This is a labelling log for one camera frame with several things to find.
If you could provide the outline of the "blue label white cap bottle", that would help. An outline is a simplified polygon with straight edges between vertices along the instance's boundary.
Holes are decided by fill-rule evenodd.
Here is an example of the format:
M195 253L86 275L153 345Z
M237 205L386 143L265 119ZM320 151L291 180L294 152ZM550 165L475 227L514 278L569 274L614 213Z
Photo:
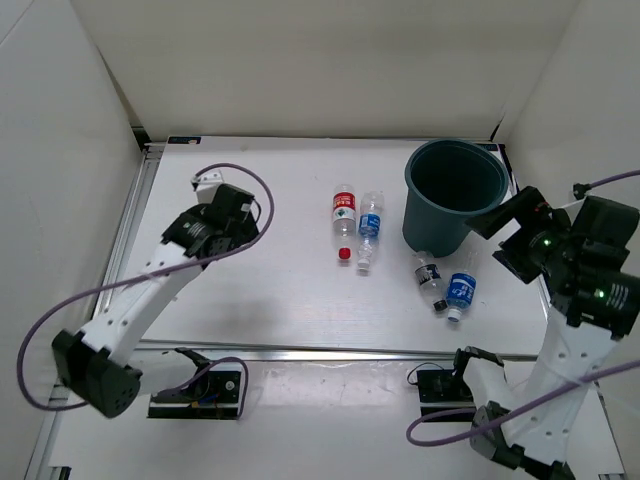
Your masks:
M469 252L454 268L446 290L447 319L458 323L471 307L477 287L476 253Z

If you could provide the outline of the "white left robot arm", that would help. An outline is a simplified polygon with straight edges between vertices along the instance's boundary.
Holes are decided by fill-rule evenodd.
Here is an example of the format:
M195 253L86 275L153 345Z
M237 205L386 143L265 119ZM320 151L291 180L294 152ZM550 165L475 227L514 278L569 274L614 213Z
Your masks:
M182 212L164 231L138 280L118 286L110 307L79 331L63 330L52 341L62 383L106 418L122 414L140 395L180 392L188 400L206 395L212 362L187 348L161 354L158 362L135 361L140 339L178 293L216 257L238 253L258 230L253 194L222 183L212 199Z

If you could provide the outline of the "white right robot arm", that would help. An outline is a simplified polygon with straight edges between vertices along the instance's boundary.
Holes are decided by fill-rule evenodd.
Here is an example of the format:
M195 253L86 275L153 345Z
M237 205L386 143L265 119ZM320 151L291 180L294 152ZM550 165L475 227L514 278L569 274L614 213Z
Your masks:
M525 284L546 278L550 306L541 350L519 393L509 388L502 359L477 347L457 351L449 387L458 398L473 399L478 433L470 445L477 453L537 479L570 479L567 442L587 393L583 378L604 363L639 314L639 279L621 270L639 211L587 196L569 214L526 187L467 223L488 239L510 220L520 227L493 256Z

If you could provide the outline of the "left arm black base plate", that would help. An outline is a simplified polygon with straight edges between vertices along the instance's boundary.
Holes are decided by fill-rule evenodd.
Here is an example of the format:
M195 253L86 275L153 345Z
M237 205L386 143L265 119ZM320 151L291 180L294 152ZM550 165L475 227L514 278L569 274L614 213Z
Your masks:
M147 417L156 420L237 420L244 395L244 368L224 362L189 386L152 395Z

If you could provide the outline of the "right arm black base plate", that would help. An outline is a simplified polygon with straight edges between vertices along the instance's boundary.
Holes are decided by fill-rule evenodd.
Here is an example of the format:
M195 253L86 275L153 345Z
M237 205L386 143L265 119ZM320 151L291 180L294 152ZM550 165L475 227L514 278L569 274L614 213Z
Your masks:
M410 386L418 389L422 416L448 410L462 410L462 413L430 419L431 423L472 421L476 407L471 391L452 369L445 369L434 363L419 364L408 372L406 380Z

